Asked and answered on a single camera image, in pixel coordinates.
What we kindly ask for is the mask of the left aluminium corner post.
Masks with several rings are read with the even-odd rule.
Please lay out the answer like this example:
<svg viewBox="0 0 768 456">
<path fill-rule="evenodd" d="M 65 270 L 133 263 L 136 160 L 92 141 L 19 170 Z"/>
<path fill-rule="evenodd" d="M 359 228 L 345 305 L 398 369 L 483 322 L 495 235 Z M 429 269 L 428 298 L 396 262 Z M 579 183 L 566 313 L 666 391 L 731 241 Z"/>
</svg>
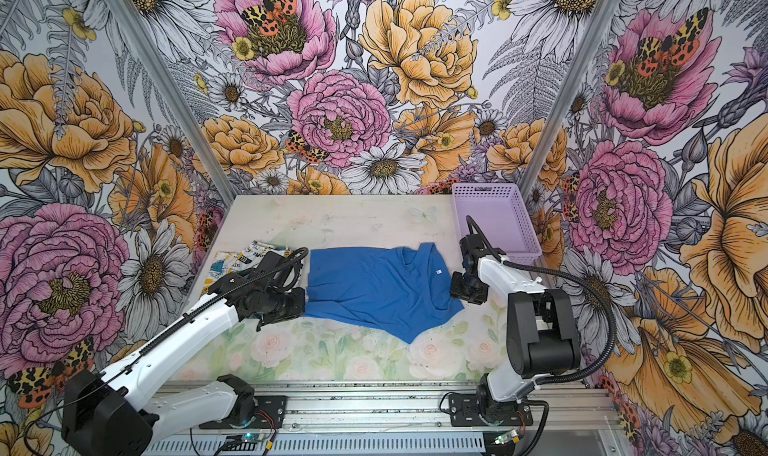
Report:
<svg viewBox="0 0 768 456">
<path fill-rule="evenodd" d="M 207 170 L 225 206 L 231 206 L 237 196 L 235 188 L 203 135 L 197 119 L 165 64 L 161 51 L 150 35 L 147 24 L 134 8 L 131 0 L 105 0 L 105 2 L 123 29 L 130 47 L 136 51 L 138 58 L 164 97 L 175 122 L 189 138 L 191 146 Z"/>
</svg>

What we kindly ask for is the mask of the green circuit board right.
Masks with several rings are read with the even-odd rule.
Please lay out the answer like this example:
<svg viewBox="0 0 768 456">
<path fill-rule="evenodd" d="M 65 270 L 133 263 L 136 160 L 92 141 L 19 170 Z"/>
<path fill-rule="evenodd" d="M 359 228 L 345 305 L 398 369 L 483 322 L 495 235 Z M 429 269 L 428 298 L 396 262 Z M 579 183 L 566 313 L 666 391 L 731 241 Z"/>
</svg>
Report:
<svg viewBox="0 0 768 456">
<path fill-rule="evenodd" d="M 520 441 L 520 433 L 516 429 L 510 429 L 504 433 L 498 434 L 493 439 L 494 445 L 516 445 Z"/>
</svg>

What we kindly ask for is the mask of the right aluminium corner post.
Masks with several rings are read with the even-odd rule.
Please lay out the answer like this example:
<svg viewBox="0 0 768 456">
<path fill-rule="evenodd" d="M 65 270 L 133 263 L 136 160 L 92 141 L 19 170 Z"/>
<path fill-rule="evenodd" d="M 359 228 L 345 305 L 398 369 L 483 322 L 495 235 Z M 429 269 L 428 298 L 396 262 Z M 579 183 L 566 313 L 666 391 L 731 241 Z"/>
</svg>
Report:
<svg viewBox="0 0 768 456">
<path fill-rule="evenodd" d="M 555 145 L 563 118 L 578 92 L 580 81 L 586 74 L 603 36 L 609 30 L 611 20 L 618 10 L 620 2 L 621 0 L 597 0 L 591 20 L 586 26 L 585 34 L 574 52 L 572 63 L 546 118 L 539 144 L 522 173 L 522 180 L 518 184 L 518 189 L 523 197 L 527 197 L 532 192 L 533 185 L 538 180 L 547 155 Z"/>
</svg>

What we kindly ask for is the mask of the aluminium mounting rail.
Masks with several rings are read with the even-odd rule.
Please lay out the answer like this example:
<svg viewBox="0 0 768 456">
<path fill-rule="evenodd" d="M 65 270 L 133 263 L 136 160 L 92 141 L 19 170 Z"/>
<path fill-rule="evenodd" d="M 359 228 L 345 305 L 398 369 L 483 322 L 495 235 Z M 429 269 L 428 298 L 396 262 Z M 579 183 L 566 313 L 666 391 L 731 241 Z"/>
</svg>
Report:
<svg viewBox="0 0 768 456">
<path fill-rule="evenodd" d="M 286 397 L 283 430 L 307 434 L 451 431 L 443 395 L 470 394 L 475 389 L 474 381 L 287 381 L 254 386 L 259 396 Z M 618 413 L 605 390 L 568 383 L 544 387 L 530 399 L 549 403 L 548 430 L 619 427 Z"/>
</svg>

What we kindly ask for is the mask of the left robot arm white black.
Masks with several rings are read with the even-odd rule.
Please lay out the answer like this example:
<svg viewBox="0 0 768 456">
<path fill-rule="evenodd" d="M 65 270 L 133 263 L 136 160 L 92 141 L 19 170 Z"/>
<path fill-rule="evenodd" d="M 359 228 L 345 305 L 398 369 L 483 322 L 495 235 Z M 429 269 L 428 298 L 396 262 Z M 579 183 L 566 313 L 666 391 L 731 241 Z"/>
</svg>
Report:
<svg viewBox="0 0 768 456">
<path fill-rule="evenodd" d="M 153 443 L 209 422 L 246 427 L 258 415 L 251 384 L 223 375 L 203 387 L 157 392 L 193 356 L 244 320 L 258 327 L 305 312 L 299 287 L 305 247 L 269 251 L 254 267 L 223 275 L 168 328 L 98 373 L 65 386 L 61 434 L 80 455 L 141 455 Z"/>
</svg>

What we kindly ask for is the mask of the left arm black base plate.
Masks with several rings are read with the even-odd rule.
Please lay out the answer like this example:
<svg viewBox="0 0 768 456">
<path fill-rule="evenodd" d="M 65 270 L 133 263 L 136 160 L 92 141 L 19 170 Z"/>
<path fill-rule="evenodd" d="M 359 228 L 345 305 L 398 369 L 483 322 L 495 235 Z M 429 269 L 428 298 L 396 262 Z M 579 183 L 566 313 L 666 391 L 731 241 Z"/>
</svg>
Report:
<svg viewBox="0 0 768 456">
<path fill-rule="evenodd" d="M 201 429 L 280 429 L 286 414 L 285 396 L 256 395 L 239 398 L 233 410 L 221 420 L 200 425 Z"/>
</svg>

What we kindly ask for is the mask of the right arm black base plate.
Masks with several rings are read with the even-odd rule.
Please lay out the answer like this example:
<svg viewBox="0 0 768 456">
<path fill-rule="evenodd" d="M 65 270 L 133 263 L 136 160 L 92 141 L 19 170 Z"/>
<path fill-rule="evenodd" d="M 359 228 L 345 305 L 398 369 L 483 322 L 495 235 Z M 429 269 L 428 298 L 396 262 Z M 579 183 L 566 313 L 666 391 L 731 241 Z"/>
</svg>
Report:
<svg viewBox="0 0 768 456">
<path fill-rule="evenodd" d="M 453 427 L 529 427 L 533 424 L 529 405 L 498 402 L 487 395 L 448 392 L 443 395 L 439 409 L 448 415 Z"/>
</svg>

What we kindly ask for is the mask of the lavender plastic laundry basket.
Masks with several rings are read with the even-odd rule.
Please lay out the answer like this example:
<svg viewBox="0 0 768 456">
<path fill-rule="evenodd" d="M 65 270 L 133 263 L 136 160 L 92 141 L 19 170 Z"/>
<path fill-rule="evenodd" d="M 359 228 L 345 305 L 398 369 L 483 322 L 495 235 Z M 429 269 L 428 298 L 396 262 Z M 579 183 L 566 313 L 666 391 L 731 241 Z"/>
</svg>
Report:
<svg viewBox="0 0 768 456">
<path fill-rule="evenodd" d="M 512 183 L 456 183 L 452 185 L 456 224 L 469 234 L 471 216 L 489 241 L 514 262 L 530 265 L 542 249 L 518 187 Z"/>
</svg>

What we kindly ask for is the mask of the green circuit board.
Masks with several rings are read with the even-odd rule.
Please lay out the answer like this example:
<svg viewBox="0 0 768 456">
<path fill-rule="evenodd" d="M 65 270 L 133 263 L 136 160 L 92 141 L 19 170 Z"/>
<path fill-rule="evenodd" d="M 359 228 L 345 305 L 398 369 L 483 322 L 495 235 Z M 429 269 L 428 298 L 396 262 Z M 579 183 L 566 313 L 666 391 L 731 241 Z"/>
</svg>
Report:
<svg viewBox="0 0 768 456">
<path fill-rule="evenodd" d="M 516 445 L 520 441 L 520 433 L 516 429 L 510 429 L 504 433 L 498 434 L 493 439 L 494 445 Z"/>
<path fill-rule="evenodd" d="M 224 452 L 246 452 L 267 454 L 272 450 L 274 438 L 267 434 L 246 433 L 228 438 L 219 448 L 219 454 Z"/>
</svg>

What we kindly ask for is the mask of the green circuit board left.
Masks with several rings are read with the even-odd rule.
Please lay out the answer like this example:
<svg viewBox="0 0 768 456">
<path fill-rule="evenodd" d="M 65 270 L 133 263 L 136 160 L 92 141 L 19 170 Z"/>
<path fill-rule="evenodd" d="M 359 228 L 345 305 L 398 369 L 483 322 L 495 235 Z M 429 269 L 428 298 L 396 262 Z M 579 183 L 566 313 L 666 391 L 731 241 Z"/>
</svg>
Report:
<svg viewBox="0 0 768 456">
<path fill-rule="evenodd" d="M 228 438 L 219 448 L 219 454 L 224 452 L 246 452 L 267 454 L 272 450 L 274 438 L 267 434 L 246 433 Z"/>
</svg>

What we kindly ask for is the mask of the white teal yellow printed garment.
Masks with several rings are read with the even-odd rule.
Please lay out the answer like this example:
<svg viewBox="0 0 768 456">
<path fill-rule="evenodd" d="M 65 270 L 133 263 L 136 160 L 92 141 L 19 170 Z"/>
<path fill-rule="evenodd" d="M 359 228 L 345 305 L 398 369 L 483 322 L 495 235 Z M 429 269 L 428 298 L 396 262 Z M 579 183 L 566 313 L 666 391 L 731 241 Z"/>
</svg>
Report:
<svg viewBox="0 0 768 456">
<path fill-rule="evenodd" d="M 252 241 L 239 252 L 217 252 L 204 279 L 202 294 L 206 294 L 208 288 L 222 276 L 232 272 L 255 268 L 270 252 L 287 257 L 292 250 L 283 246 Z"/>
</svg>

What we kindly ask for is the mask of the aluminium corner post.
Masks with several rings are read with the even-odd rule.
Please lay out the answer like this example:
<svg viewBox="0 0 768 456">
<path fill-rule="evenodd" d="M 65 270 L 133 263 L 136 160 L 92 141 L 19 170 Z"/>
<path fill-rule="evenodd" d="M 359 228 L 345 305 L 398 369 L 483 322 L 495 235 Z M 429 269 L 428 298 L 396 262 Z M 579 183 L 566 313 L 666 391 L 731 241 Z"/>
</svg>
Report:
<svg viewBox="0 0 768 456">
<path fill-rule="evenodd" d="M 574 52 L 572 63 L 546 118 L 539 144 L 522 173 L 522 180 L 518 184 L 518 189 L 523 197 L 527 197 L 532 192 L 533 185 L 538 180 L 547 155 L 555 145 L 563 118 L 578 92 L 580 81 L 586 74 L 603 36 L 609 30 L 611 20 L 618 10 L 620 2 L 621 0 L 597 0 L 591 20 L 586 26 L 585 34 Z"/>
<path fill-rule="evenodd" d="M 147 24 L 134 8 L 131 0 L 105 0 L 105 2 L 123 29 L 130 47 L 136 51 L 138 58 L 164 97 L 175 122 L 189 138 L 191 146 L 207 170 L 225 206 L 231 206 L 237 196 L 235 188 L 203 135 L 197 119 L 165 64 L 161 51 L 150 35 Z"/>
</svg>

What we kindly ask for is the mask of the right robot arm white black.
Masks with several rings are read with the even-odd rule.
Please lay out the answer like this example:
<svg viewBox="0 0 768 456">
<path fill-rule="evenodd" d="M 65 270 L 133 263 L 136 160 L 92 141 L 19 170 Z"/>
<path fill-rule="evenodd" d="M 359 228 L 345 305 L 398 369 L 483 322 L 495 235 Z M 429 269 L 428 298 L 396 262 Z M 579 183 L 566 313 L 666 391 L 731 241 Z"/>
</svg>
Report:
<svg viewBox="0 0 768 456">
<path fill-rule="evenodd" d="M 534 266 L 511 261 L 479 234 L 463 237 L 460 251 L 463 269 L 453 273 L 450 295 L 474 305 L 485 303 L 490 291 L 507 298 L 507 359 L 481 378 L 475 401 L 460 405 L 453 424 L 530 424 L 526 398 L 540 381 L 580 365 L 569 297 L 531 278 Z"/>
</svg>

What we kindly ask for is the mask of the blue cloth garment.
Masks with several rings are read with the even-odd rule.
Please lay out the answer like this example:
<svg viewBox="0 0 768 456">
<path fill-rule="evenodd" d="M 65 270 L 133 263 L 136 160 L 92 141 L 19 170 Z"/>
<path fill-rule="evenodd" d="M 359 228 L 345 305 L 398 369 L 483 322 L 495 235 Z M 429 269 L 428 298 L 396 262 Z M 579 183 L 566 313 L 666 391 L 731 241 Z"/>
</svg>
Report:
<svg viewBox="0 0 768 456">
<path fill-rule="evenodd" d="M 418 248 L 341 247 L 310 255 L 305 315 L 382 330 L 410 344 L 464 309 L 432 242 Z"/>
</svg>

